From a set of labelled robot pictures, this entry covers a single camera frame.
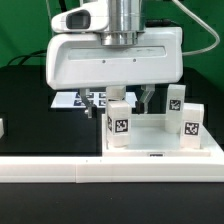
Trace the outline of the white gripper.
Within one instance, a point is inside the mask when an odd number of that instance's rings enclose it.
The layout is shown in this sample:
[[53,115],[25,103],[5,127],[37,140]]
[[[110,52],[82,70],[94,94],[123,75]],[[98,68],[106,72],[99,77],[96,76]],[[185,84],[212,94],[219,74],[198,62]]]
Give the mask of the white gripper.
[[89,118],[97,116],[97,107],[88,88],[142,85],[135,90],[136,112],[147,114],[154,84],[175,83],[183,75],[181,44],[179,27],[149,28],[128,47],[104,46],[93,33],[59,34],[48,45],[46,81],[55,90],[79,89]]

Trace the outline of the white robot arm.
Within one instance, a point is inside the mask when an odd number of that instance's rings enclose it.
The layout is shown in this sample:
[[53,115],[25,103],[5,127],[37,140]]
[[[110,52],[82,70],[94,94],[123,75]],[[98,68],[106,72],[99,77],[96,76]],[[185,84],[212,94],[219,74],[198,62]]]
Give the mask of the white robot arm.
[[54,16],[55,36],[46,57],[46,81],[54,90],[77,89],[87,116],[96,106],[92,88],[175,83],[183,75],[182,29],[148,28],[143,0],[80,0]]

